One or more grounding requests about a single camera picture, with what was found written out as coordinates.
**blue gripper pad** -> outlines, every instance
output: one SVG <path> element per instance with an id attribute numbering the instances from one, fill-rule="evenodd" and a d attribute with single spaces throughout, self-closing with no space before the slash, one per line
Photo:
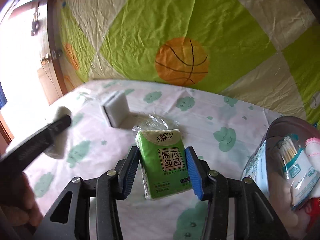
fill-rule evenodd
<path id="1" fill-rule="evenodd" d="M 134 177 L 136 176 L 139 165 L 139 160 L 140 150 L 138 147 L 132 146 L 118 176 L 118 182 L 122 188 L 122 195 L 125 199 L 131 193 Z"/>
<path id="2" fill-rule="evenodd" d="M 207 171 L 204 169 L 204 166 L 208 167 L 208 165 L 205 161 L 202 161 L 205 163 L 205 165 L 201 164 L 201 161 L 198 159 L 193 147 L 187 147 L 185 152 L 187 159 L 187 169 L 193 191 L 201 201 L 209 200 L 211 196 L 210 182 L 208 181 Z"/>

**red object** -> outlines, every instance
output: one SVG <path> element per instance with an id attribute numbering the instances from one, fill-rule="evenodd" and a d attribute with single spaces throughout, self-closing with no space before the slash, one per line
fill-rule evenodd
<path id="1" fill-rule="evenodd" d="M 309 199 L 304 207 L 304 210 L 310 216 L 310 222 L 307 227 L 307 231 L 309 231 L 313 223 L 320 215 L 320 198 Z"/>

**screw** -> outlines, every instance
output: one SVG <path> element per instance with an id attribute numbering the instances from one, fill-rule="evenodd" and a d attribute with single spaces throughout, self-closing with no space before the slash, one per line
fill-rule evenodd
<path id="1" fill-rule="evenodd" d="M 109 170 L 109 171 L 107 171 L 107 175 L 110 176 L 110 177 L 116 175 L 116 173 L 117 173 L 117 172 L 116 172 L 115 170 Z"/>
<path id="2" fill-rule="evenodd" d="M 79 183 L 81 181 L 81 178 L 80 177 L 74 177 L 72 179 L 72 183 Z"/>
<path id="3" fill-rule="evenodd" d="M 218 176 L 218 172 L 217 171 L 208 171 L 209 176 L 211 177 L 216 177 Z"/>
<path id="4" fill-rule="evenodd" d="M 244 182 L 247 183 L 247 184 L 251 184 L 253 182 L 253 180 L 249 177 L 245 177 L 244 178 Z"/>

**green tissue pack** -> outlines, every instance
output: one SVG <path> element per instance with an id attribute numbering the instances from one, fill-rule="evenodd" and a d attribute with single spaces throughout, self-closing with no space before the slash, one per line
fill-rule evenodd
<path id="1" fill-rule="evenodd" d="M 179 130 L 140 130 L 136 143 L 146 199 L 191 189 L 186 154 Z"/>

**orange basketball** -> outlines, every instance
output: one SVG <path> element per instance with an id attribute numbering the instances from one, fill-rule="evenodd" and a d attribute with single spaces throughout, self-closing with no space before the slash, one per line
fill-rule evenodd
<path id="1" fill-rule="evenodd" d="M 162 45 L 156 55 L 156 70 L 172 85 L 190 86 L 208 73 L 208 54 L 202 45 L 190 38 L 174 38 Z"/>

